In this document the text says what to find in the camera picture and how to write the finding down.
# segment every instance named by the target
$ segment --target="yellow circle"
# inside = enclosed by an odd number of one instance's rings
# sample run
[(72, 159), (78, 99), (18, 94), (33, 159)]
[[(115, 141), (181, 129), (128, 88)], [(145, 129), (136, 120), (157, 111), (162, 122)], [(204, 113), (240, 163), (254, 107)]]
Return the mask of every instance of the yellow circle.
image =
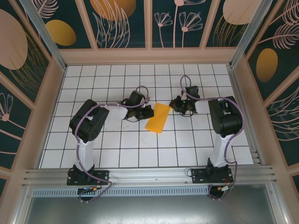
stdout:
[(233, 25), (243, 25), (251, 18), (261, 0), (226, 0), (223, 5), (223, 17)]
[(51, 20), (46, 23), (55, 43), (70, 46), (76, 42), (76, 34), (69, 24), (61, 20)]
[(264, 49), (258, 56), (256, 63), (256, 75), (258, 79), (266, 83), (275, 74), (278, 65), (278, 57), (274, 50), (270, 48)]
[(0, 64), (16, 70), (26, 61), (28, 44), (21, 24), (9, 13), (0, 9)]
[(121, 20), (117, 16), (117, 10), (114, 2), (117, 4), (119, 10), (122, 8), (127, 17), (130, 17), (136, 9), (136, 0), (90, 0), (93, 9), (106, 20)]

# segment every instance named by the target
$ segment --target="white tile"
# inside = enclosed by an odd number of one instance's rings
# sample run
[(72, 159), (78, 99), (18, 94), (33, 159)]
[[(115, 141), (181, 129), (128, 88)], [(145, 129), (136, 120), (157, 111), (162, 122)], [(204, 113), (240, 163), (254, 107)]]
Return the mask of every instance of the white tile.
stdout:
[(123, 89), (109, 89), (108, 90), (108, 102), (122, 101)]
[(58, 103), (55, 116), (71, 116), (74, 103)]
[(140, 76), (140, 85), (155, 87), (155, 76)]
[(42, 168), (60, 168), (63, 150), (46, 150)]
[(216, 82), (218, 86), (232, 86), (230, 83), (229, 76), (226, 75), (217, 75), (216, 77)]
[(164, 131), (158, 134), (158, 147), (176, 147), (176, 137), (174, 131)]
[(94, 88), (108, 88), (109, 87), (109, 77), (96, 77), (94, 79)]
[(228, 70), (225, 64), (213, 64), (214, 74), (215, 75), (227, 75)]
[(176, 99), (177, 96), (181, 96), (181, 87), (172, 87), (171, 88), (171, 93), (172, 93), (172, 98), (171, 99)]
[(207, 165), (207, 160), (211, 157), (213, 150), (213, 147), (196, 148), (197, 163), (199, 166)]
[(138, 148), (139, 133), (138, 132), (122, 132), (121, 148)]
[(82, 76), (95, 76), (96, 65), (84, 65), (81, 71)]
[(156, 76), (156, 87), (170, 87), (170, 77)]
[(74, 102), (77, 90), (61, 90), (60, 102)]
[(196, 107), (197, 113), (199, 113), (199, 114), (210, 113), (209, 103), (207, 100), (198, 101), (198, 102), (196, 102), (196, 105), (198, 105)]
[(160, 148), (158, 149), (158, 156), (160, 167), (178, 166), (177, 151), (175, 148)]
[[(191, 75), (191, 76), (188, 76), (188, 77), (191, 79), (192, 86), (194, 86), (194, 85), (201, 86), (200, 76)], [(186, 86), (190, 86), (190, 81), (188, 80), (188, 78), (186, 78)]]
[(213, 75), (214, 71), (211, 64), (198, 64), (199, 73), (201, 75)]
[(66, 77), (64, 79), (63, 89), (76, 89), (78, 88), (79, 77)]
[(100, 156), (101, 156), (101, 150), (100, 149), (94, 149), (93, 150), (93, 163), (94, 163), (95, 168), (99, 168)]
[[(170, 80), (171, 80), (171, 87), (180, 87), (180, 80), (181, 80), (181, 76), (170, 76)], [(185, 78), (183, 78), (182, 80), (182, 85), (185, 86), (186, 82), (185, 82)]]
[(158, 151), (155, 148), (139, 149), (139, 166), (140, 167), (157, 167)]
[(218, 87), (221, 97), (235, 96), (232, 87)]
[(95, 76), (110, 76), (111, 65), (98, 65)]
[(95, 102), (106, 101), (108, 89), (93, 89), (92, 100)]
[(138, 167), (138, 148), (121, 149), (120, 167)]
[(204, 91), (205, 98), (215, 98), (219, 97), (219, 92), (217, 87), (202, 87)]
[(197, 166), (195, 148), (178, 148), (179, 166)]
[(184, 66), (182, 64), (170, 64), (170, 74), (171, 75), (184, 75)]
[(110, 77), (109, 88), (123, 88), (125, 77)]
[(193, 130), (210, 129), (208, 117), (206, 114), (194, 114), (191, 117)]
[(73, 112), (71, 113), (71, 115), (75, 116), (75, 114), (78, 112), (78, 110), (81, 108), (83, 104), (84, 102), (75, 102)]
[(217, 86), (214, 75), (201, 76), (200, 79), (202, 86)]
[(121, 133), (120, 132), (104, 132), (102, 148), (120, 148)]
[(106, 119), (104, 132), (120, 132), (121, 119)]
[(186, 75), (199, 75), (197, 64), (184, 64)]
[(194, 147), (192, 131), (176, 131), (177, 147)]
[(154, 132), (139, 132), (139, 148), (157, 148), (157, 134)]
[(75, 136), (71, 133), (67, 133), (66, 143), (65, 143), (65, 149), (76, 149), (77, 148), (77, 139)]
[(163, 130), (174, 130), (173, 115), (168, 115)]
[(191, 119), (180, 115), (174, 116), (174, 125), (176, 130), (192, 130)]
[(102, 149), (100, 168), (116, 168), (119, 165), (119, 149)]
[(64, 149), (67, 133), (50, 133), (46, 149)]
[(126, 76), (138, 76), (140, 75), (140, 65), (131, 64), (126, 65)]
[(212, 147), (213, 141), (210, 131), (200, 130), (193, 131), (196, 147)]
[(156, 100), (170, 100), (171, 89), (170, 88), (156, 88)]
[(78, 89), (92, 89), (94, 77), (80, 77)]
[(77, 160), (76, 150), (65, 150), (60, 168), (72, 168)]
[(92, 97), (92, 89), (78, 89), (76, 94), (76, 102), (85, 102)]
[(126, 76), (125, 88), (137, 88), (139, 86), (139, 76)]
[(51, 132), (67, 132), (69, 130), (71, 117), (55, 117)]
[(248, 146), (234, 146), (233, 149), (235, 154), (235, 160), (238, 162), (238, 165), (253, 165), (252, 156)]
[(242, 131), (237, 137), (233, 139), (233, 146), (248, 146), (245, 132)]
[(142, 64), (140, 65), (140, 75), (148, 76), (155, 74), (155, 65), (153, 64)]
[(123, 132), (139, 131), (139, 122), (130, 122), (127, 120), (122, 120), (121, 130)]
[(125, 75), (125, 65), (112, 65), (111, 66), (111, 76), (124, 76)]
[(168, 64), (155, 64), (155, 75), (169, 75)]
[(81, 73), (82, 66), (68, 66), (65, 76), (76, 76), (79, 77)]
[(98, 137), (94, 140), (93, 148), (100, 149), (102, 148), (103, 132), (100, 132)]

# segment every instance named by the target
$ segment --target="white leaf pattern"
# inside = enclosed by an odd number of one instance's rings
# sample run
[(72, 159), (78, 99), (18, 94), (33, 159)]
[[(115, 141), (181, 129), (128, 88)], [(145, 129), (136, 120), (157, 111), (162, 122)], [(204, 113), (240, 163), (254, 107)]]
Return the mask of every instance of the white leaf pattern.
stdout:
[(58, 9), (57, 0), (32, 0), (40, 17), (49, 19)]

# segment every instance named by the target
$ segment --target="black mounting bracket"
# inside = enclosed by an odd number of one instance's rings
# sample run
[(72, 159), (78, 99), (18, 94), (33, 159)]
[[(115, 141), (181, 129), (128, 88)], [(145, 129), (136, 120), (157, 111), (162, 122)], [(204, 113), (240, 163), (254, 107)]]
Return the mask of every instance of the black mounting bracket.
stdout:
[[(109, 180), (109, 170), (94, 170), (94, 166), (88, 171), (91, 175), (103, 179)], [(96, 185), (108, 185), (106, 182), (98, 182), (97, 180), (91, 178), (83, 171), (79, 170), (75, 165), (72, 170), (68, 172), (67, 182), (68, 186), (96, 186)]]

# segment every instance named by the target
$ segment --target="flower illustration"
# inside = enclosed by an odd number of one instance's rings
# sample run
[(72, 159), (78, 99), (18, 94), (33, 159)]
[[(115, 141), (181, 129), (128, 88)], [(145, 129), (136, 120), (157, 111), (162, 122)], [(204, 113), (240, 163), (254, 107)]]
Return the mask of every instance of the flower illustration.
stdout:
[[(4, 121), (4, 122), (8, 121), (19, 128), (25, 129), (21, 125), (18, 125), (9, 119), (9, 114), (10, 114), (11, 108), (13, 106), (13, 101), (14, 101), (14, 98), (11, 95), (8, 94), (7, 98), (5, 98), (4, 94), (0, 93), (0, 121)], [(6, 134), (6, 135), (13, 137), (15, 139), (18, 139), (18, 140), (22, 139), (14, 134), (11, 134), (11, 133), (6, 132), (1, 129), (0, 129), (0, 133)]]
[(189, 13), (186, 18), (186, 12), (179, 14), (179, 22), (182, 27), (183, 37), (182, 37), (182, 48), (184, 47), (184, 36), (185, 32), (194, 31), (202, 29), (202, 23), (200, 23), (201, 17), (200, 13)]
[(7, 99), (5, 99), (4, 94), (0, 93), (0, 120), (2, 121), (9, 120), (9, 114), (13, 106), (13, 101), (14, 98), (9, 94), (7, 95)]
[(174, 0), (174, 3), (177, 6), (183, 6), (183, 5), (197, 5), (204, 3), (206, 0)]
[(155, 13), (155, 20), (159, 26), (160, 40), (161, 40), (162, 48), (164, 48), (162, 34), (161, 34), (161, 27), (172, 25), (172, 20), (169, 13), (161, 13), (161, 15), (160, 13)]

